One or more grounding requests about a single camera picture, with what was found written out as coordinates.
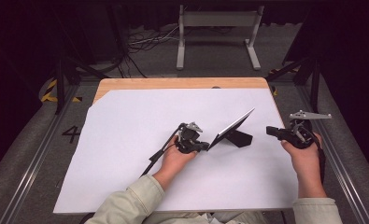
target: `white paper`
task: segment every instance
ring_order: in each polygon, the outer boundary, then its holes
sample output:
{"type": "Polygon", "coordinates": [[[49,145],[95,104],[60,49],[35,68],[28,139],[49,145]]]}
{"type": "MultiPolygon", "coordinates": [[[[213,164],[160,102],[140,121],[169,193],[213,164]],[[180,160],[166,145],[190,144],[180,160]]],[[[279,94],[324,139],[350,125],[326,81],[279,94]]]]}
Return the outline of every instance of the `white paper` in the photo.
{"type": "MultiPolygon", "coordinates": [[[[112,192],[126,190],[177,126],[195,123],[198,140],[248,112],[238,131],[253,135],[237,148],[222,140],[175,178],[157,211],[289,208],[297,197],[291,159],[266,126],[282,128],[269,89],[110,91],[89,111],[54,213],[94,212],[112,192]]],[[[161,166],[160,159],[149,174],[161,166]]]]}

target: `gray carpet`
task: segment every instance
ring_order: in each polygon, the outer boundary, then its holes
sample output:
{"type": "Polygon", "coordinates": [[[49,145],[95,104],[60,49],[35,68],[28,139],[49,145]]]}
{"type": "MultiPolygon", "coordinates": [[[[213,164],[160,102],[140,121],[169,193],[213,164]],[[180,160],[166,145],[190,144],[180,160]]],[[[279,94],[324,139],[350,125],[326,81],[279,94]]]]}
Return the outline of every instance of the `gray carpet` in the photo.
{"type": "MultiPolygon", "coordinates": [[[[191,31],[186,36],[186,58],[182,71],[176,70],[176,40],[162,43],[149,51],[131,54],[131,57],[148,77],[266,77],[269,70],[281,67],[281,62],[299,27],[299,25],[282,27],[273,25],[260,28],[255,43],[262,67],[260,71],[254,71],[251,68],[248,53],[243,43],[248,35],[248,30],[243,28],[234,28],[225,35],[206,29],[191,31]]],[[[125,75],[127,77],[140,77],[135,67],[131,63],[129,64],[130,67],[127,67],[126,64],[122,65],[125,75]]],[[[111,77],[121,76],[117,69],[108,75],[111,77]]],[[[275,96],[277,108],[285,124],[289,122],[288,115],[290,113],[305,108],[298,89],[287,82],[290,77],[287,75],[274,82],[277,87],[277,96],[275,96]]],[[[19,213],[13,218],[14,223],[79,223],[83,217],[83,215],[52,214],[65,172],[78,142],[78,137],[75,137],[74,142],[70,143],[70,136],[64,136],[62,133],[73,126],[77,126],[80,132],[87,110],[92,105],[97,90],[98,82],[94,77],[86,76],[83,80],[75,93],[76,96],[82,97],[83,101],[71,103],[64,113],[61,125],[57,127],[55,135],[52,137],[48,154],[33,185],[24,198],[19,213]]],[[[44,103],[1,161],[0,218],[19,186],[21,177],[25,174],[27,166],[38,150],[52,120],[56,118],[54,116],[55,109],[56,103],[44,103]]],[[[369,166],[323,79],[320,82],[319,112],[330,113],[334,117],[332,120],[323,121],[323,124],[369,213],[369,166]]],[[[344,223],[358,223],[348,203],[347,195],[342,190],[335,172],[328,162],[324,186],[328,195],[336,199],[344,223]]],[[[265,211],[264,213],[270,223],[283,223],[283,217],[279,211],[265,211]]],[[[284,211],[284,214],[287,223],[295,223],[291,210],[284,211]]]]}

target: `hand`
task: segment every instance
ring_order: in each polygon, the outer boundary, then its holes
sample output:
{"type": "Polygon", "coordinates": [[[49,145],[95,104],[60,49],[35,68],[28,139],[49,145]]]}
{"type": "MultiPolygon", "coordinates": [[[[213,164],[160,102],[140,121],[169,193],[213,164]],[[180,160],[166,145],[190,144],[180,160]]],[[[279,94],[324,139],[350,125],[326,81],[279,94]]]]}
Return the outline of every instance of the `hand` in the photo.
{"type": "Polygon", "coordinates": [[[154,178],[160,183],[161,187],[166,190],[173,178],[180,173],[186,164],[196,157],[197,152],[193,151],[184,154],[176,148],[177,136],[175,135],[167,144],[168,149],[163,154],[163,162],[160,170],[155,173],[154,178]]]}
{"type": "MultiPolygon", "coordinates": [[[[315,133],[321,144],[321,136],[315,133]]],[[[313,143],[310,147],[299,149],[283,140],[283,148],[290,154],[292,166],[298,177],[299,198],[327,197],[320,179],[318,147],[313,143]]]]}

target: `table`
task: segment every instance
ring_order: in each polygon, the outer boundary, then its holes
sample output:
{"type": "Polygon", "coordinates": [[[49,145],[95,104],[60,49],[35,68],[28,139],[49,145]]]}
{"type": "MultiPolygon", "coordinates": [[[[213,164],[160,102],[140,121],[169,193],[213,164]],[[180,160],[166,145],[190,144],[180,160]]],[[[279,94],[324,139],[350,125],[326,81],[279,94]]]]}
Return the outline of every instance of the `table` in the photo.
{"type": "Polygon", "coordinates": [[[125,190],[179,123],[196,121],[204,130],[199,140],[211,142],[252,107],[238,129],[253,135],[251,146],[225,141],[198,154],[156,211],[292,207],[296,174],[290,156],[265,133],[282,121],[263,78],[133,78],[101,81],[54,213],[94,212],[108,194],[125,190]]]}

